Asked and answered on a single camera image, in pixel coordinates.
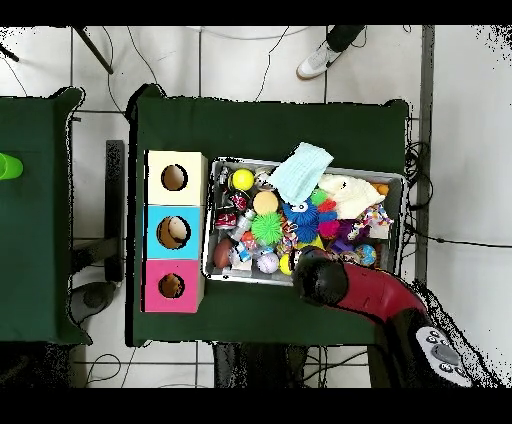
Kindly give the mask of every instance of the white plush toy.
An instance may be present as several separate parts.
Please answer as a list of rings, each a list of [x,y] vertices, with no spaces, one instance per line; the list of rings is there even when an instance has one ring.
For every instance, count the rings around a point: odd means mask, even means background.
[[[318,187],[336,202],[338,219],[356,219],[368,206],[386,198],[368,181],[344,175],[324,174]]]

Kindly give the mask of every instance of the round hole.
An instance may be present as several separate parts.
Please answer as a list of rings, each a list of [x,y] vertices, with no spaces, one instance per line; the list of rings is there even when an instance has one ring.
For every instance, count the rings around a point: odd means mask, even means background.
[[[180,165],[169,165],[162,171],[162,185],[169,191],[179,191],[187,182],[187,171]]]
[[[156,238],[167,249],[181,249],[190,238],[190,226],[179,216],[168,216],[158,225]]]
[[[184,290],[185,282],[176,274],[167,274],[158,282],[158,291],[168,299],[177,299]]]

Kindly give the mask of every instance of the black pants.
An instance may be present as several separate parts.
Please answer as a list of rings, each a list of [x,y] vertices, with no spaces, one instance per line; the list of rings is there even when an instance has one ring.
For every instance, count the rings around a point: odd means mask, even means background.
[[[357,38],[365,25],[334,25],[327,34],[327,44],[335,52],[344,51]]]

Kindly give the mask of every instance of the person's leg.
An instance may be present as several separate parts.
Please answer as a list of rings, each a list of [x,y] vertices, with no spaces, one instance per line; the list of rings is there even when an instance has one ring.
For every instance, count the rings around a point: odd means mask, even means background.
[[[354,42],[365,25],[334,25],[327,34],[327,44],[336,53],[341,53]]]
[[[335,25],[326,41],[299,65],[297,76],[311,79],[323,74],[364,28],[365,25]]]

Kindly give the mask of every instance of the green tablecloth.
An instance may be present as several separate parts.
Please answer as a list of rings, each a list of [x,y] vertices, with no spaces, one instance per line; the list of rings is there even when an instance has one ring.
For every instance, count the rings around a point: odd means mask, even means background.
[[[21,159],[0,181],[0,340],[86,343],[68,318],[71,269],[66,123],[82,91],[0,98],[0,152]]]
[[[196,314],[140,312],[143,151],[200,151],[209,160],[234,156],[282,161],[298,142],[307,141],[334,156],[330,166],[402,174],[407,103],[299,105],[168,99],[149,85],[134,94],[129,112],[133,119],[129,197],[136,195],[136,201],[129,206],[127,235],[128,344],[145,340],[374,343],[374,326],[366,318],[308,305],[290,287],[207,281]]]

